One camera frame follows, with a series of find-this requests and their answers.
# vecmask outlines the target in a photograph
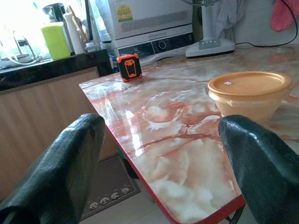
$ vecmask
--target cabinet door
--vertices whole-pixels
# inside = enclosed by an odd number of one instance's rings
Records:
[[[96,113],[79,83],[98,77],[92,68],[0,95],[0,201],[64,128]],[[114,155],[116,147],[107,132],[100,157]]]

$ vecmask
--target pink towel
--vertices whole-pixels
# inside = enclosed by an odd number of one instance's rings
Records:
[[[285,0],[292,9],[295,17],[299,16],[299,0]],[[294,22],[288,7],[281,1],[276,0],[271,17],[271,27],[276,32],[282,32],[289,28]]]

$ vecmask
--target kitchen counter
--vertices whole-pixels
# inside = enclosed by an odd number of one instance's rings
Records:
[[[80,85],[172,223],[218,223],[244,205],[219,134],[220,112],[207,82],[236,71],[281,72],[292,91],[264,125],[299,153],[299,46],[237,49],[201,59],[173,58]]]
[[[0,91],[60,77],[80,70],[97,67],[100,76],[112,73],[106,50],[75,55],[60,60],[47,60],[30,66],[0,70]]]

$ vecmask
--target white cloth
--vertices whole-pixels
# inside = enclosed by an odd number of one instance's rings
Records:
[[[244,0],[221,0],[212,7],[215,37],[232,37],[231,28],[244,16]]]

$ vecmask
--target fan base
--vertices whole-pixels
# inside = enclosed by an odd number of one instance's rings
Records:
[[[186,50],[186,57],[201,57],[216,54],[230,53],[235,49],[235,43],[227,39],[219,39],[220,46],[206,49],[199,49],[199,42],[190,45]]]

